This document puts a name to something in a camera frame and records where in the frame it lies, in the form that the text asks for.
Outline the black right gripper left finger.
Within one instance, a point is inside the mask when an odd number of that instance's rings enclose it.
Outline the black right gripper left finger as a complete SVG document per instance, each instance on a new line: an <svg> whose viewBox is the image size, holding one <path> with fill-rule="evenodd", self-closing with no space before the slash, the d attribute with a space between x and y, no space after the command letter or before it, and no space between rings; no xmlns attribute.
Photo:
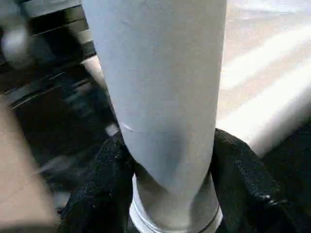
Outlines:
<svg viewBox="0 0 311 233"><path fill-rule="evenodd" d="M135 161L121 133L107 139L62 211L60 233L125 233Z"/></svg>

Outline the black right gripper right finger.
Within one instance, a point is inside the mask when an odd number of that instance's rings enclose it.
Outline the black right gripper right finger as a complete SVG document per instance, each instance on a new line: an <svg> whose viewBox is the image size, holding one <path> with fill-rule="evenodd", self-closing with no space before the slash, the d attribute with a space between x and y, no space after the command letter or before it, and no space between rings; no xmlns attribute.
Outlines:
<svg viewBox="0 0 311 233"><path fill-rule="evenodd" d="M288 201L260 158L242 140L215 130L210 172L223 233L309 233L311 218Z"/></svg>

